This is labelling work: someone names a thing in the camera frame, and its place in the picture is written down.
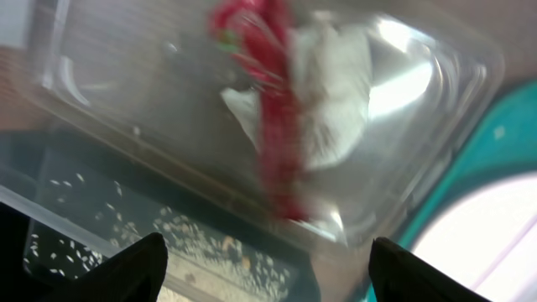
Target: teal plate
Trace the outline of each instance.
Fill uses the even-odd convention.
[[[494,180],[537,170],[537,82],[505,96],[491,108],[429,199],[402,232],[399,245],[414,241],[450,201]],[[373,287],[366,301],[375,302]]]

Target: plastic box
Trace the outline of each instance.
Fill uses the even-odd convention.
[[[404,222],[487,107],[503,77],[501,53],[427,3],[293,1],[297,26],[331,10],[341,24],[370,28],[371,120],[345,163],[303,184],[320,219],[276,221],[255,150],[219,97],[251,81],[206,33],[217,3],[36,3],[27,51],[12,59],[13,80],[32,102],[203,200],[365,273],[371,239]],[[40,206],[61,216],[56,206]],[[81,219],[73,222],[99,237],[98,221],[82,222],[78,208],[62,211],[74,211]],[[114,251],[104,239],[94,247]]]

